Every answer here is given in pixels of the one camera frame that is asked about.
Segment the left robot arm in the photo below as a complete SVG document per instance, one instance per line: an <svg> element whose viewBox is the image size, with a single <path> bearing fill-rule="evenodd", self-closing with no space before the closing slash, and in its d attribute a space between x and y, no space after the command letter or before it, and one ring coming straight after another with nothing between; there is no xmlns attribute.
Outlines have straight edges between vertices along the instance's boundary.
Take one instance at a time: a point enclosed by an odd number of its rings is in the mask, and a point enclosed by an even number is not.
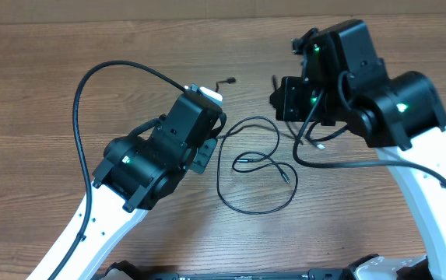
<svg viewBox="0 0 446 280"><path fill-rule="evenodd" d="M90 279L120 240L185 174L202 174L225 123L223 98L187 89L170 112L112 140L93 171L91 213L82 201L31 279Z"/></svg>

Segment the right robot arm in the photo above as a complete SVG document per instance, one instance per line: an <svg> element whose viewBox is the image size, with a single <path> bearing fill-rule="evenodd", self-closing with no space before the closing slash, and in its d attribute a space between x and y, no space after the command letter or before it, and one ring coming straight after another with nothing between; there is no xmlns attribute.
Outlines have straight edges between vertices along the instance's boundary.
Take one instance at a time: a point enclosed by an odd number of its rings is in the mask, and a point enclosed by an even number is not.
<svg viewBox="0 0 446 280"><path fill-rule="evenodd" d="M346 279L446 279L446 111L420 72L390 78L364 21L308 30L291 42L302 72L284 77L270 96L276 119L300 122L297 141L316 125L339 122L377 153L342 168L386 167L406 201L426 253L370 254L349 265Z"/></svg>

